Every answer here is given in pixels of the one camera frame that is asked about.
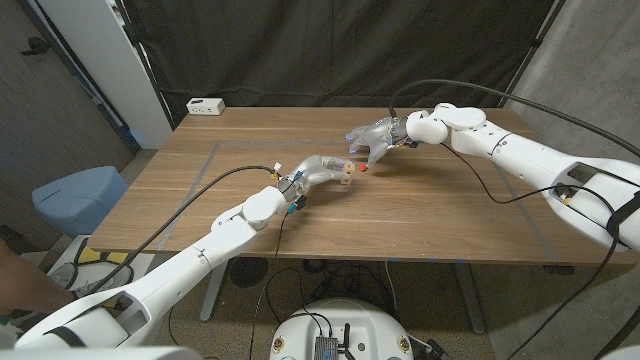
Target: blue chair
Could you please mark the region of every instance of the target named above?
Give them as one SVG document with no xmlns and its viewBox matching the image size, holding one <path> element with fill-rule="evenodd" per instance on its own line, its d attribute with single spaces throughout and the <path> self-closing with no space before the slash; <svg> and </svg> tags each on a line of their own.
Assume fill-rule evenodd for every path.
<svg viewBox="0 0 640 360">
<path fill-rule="evenodd" d="M 90 235 L 129 185 L 113 166 L 87 169 L 33 190 L 38 214 L 70 238 Z"/>
</svg>

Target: person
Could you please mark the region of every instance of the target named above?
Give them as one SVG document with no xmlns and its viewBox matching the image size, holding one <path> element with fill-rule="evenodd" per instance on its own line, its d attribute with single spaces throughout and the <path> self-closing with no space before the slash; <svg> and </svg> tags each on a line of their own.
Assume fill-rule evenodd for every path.
<svg viewBox="0 0 640 360">
<path fill-rule="evenodd" d="M 0 314 L 14 309 L 51 314 L 77 299 L 0 238 Z"/>
</svg>

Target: gray wall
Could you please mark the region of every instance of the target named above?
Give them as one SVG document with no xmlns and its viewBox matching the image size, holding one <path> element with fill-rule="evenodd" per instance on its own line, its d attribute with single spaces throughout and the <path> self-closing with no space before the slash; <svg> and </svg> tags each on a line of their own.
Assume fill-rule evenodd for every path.
<svg viewBox="0 0 640 360">
<path fill-rule="evenodd" d="M 640 147 L 640 2 L 567 1 L 514 94 Z M 588 130 L 512 101 L 506 107 L 515 109 L 548 146 L 640 163 Z"/>
</svg>

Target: white power strip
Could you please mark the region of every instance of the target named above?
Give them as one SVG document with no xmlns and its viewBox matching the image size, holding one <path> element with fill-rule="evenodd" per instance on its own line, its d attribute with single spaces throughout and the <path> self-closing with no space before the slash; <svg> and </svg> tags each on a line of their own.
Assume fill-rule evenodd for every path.
<svg viewBox="0 0 640 360">
<path fill-rule="evenodd" d="M 189 114 L 220 115 L 224 111 L 224 101 L 219 98 L 193 98 L 187 103 Z"/>
</svg>

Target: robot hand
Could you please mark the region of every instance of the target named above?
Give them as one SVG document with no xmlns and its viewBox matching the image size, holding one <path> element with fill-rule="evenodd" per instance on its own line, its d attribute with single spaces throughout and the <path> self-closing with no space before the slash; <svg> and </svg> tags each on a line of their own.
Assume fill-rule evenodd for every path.
<svg viewBox="0 0 640 360">
<path fill-rule="evenodd" d="M 386 117 L 375 124 L 353 129 L 345 138 L 355 140 L 349 149 L 350 153 L 358 151 L 361 145 L 369 147 L 367 167 L 373 166 L 387 153 L 387 150 L 403 144 L 407 137 L 407 117 Z"/>
<path fill-rule="evenodd" d="M 287 201 L 291 201 L 289 197 L 293 194 L 289 194 L 289 191 L 286 191 L 286 189 L 291 188 L 289 185 L 291 183 L 297 184 L 295 186 L 297 195 L 304 195 L 312 185 L 321 184 L 329 180 L 347 180 L 349 179 L 349 174 L 342 172 L 345 163 L 347 163 L 347 160 L 333 156 L 309 156 L 286 176 L 287 181 L 281 184 L 280 188 L 285 188 L 283 193 Z"/>
</svg>

